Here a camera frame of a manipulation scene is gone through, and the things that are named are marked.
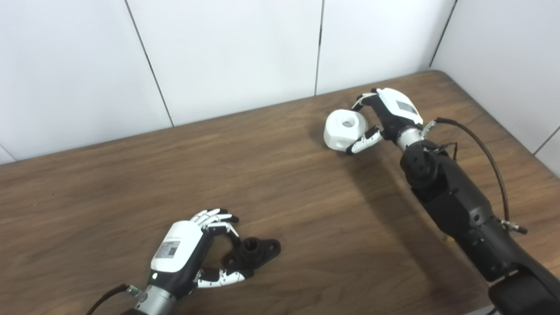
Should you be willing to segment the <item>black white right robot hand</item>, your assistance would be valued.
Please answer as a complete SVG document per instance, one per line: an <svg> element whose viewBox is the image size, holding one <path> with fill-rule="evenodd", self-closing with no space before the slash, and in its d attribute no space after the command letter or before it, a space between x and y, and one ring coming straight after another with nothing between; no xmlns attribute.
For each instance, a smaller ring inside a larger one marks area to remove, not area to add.
<svg viewBox="0 0 560 315"><path fill-rule="evenodd" d="M348 155L362 152L381 140L391 141L402 151L425 140L422 135L424 121L410 98L402 92L393 88L374 88L358 96L350 109L359 112L365 106L373 109L380 125L374 125L348 146Z"/></svg>

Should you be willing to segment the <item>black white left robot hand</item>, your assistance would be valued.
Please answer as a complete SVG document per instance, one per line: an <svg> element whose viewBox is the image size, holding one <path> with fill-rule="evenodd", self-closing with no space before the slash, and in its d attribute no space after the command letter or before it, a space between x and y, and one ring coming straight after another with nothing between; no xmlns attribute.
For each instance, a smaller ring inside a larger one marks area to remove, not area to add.
<svg viewBox="0 0 560 315"><path fill-rule="evenodd" d="M254 277L252 269L202 267L215 237L226 235L234 249L240 246L233 227L238 221L226 209L206 209L172 224L151 260L147 285L182 299L198 288L222 287Z"/></svg>

